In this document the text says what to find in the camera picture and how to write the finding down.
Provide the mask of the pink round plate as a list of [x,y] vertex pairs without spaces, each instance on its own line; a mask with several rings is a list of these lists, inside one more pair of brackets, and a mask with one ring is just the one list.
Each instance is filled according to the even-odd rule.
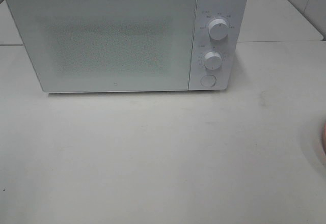
[[326,123],[323,125],[321,134],[321,143],[324,153],[326,154]]

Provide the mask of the white microwave door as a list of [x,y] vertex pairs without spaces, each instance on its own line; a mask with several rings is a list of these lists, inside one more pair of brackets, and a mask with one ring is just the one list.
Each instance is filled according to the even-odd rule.
[[196,0],[7,0],[43,91],[188,88]]

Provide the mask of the round white door button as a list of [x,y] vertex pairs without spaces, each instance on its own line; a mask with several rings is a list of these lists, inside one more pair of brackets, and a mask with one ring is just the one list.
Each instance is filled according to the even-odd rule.
[[201,85],[207,88],[212,88],[216,84],[216,77],[214,75],[205,75],[201,78]]

